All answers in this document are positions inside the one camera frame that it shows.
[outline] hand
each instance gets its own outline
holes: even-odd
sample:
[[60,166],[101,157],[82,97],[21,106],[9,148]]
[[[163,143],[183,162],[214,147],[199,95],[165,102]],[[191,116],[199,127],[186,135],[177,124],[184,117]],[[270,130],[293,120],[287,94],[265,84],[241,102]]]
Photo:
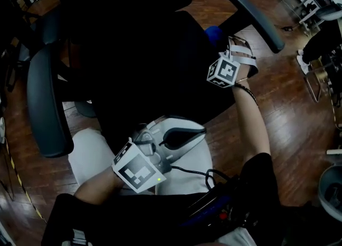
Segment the hand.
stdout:
[[[247,45],[245,43],[243,43],[242,41],[237,40],[237,39],[232,39],[231,44],[237,45],[237,46],[247,47]],[[233,52],[233,55],[250,58],[250,56],[248,54],[241,53],[241,52]],[[248,73],[250,72],[250,68],[251,68],[250,65],[241,64],[240,68],[239,68],[239,72],[236,76],[236,81],[239,81],[243,78],[246,78],[248,76]]]

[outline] chair armrest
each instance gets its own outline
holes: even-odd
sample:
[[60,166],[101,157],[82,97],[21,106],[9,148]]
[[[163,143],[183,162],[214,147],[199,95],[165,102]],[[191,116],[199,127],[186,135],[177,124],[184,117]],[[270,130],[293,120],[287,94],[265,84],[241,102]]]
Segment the chair armrest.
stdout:
[[285,43],[273,23],[249,0],[229,0],[238,11],[219,27],[228,35],[234,35],[249,25],[253,25],[274,53],[280,52]]
[[31,60],[27,78],[27,105],[31,129],[41,154],[45,157],[60,157],[69,154],[74,144],[61,99],[56,92],[57,66],[52,52],[52,44],[47,45]]

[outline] leg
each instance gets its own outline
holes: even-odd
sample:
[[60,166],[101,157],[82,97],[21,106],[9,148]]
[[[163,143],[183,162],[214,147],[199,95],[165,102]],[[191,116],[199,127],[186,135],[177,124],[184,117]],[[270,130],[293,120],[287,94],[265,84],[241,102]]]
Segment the leg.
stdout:
[[310,39],[304,48],[303,61],[309,64],[342,43],[338,21],[326,21],[323,28]]
[[69,163],[79,185],[112,165],[114,154],[99,131],[84,129],[73,141]]
[[[205,140],[200,142],[192,150],[186,153],[178,161],[173,163],[187,170],[207,172],[213,168],[212,157]],[[156,186],[156,195],[183,195],[194,193],[206,193],[205,177],[198,174],[185,173],[177,169],[166,173],[166,181]]]

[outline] white marker cube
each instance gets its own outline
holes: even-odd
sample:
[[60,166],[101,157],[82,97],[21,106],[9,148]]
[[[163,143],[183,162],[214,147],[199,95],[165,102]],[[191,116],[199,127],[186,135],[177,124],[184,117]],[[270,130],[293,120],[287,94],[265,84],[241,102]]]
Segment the white marker cube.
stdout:
[[220,53],[220,58],[209,67],[207,81],[221,88],[228,88],[235,84],[239,68],[240,63],[231,61]]

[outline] chair seat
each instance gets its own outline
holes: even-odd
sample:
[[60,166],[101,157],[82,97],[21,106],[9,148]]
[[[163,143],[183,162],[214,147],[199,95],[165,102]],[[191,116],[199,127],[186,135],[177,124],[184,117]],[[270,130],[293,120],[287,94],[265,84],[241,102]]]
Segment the chair seat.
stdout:
[[[37,19],[30,27],[45,45],[62,39],[65,36],[65,27],[63,27],[61,6],[57,6],[43,17]],[[29,50],[21,44],[18,60],[30,61],[30,59]]]

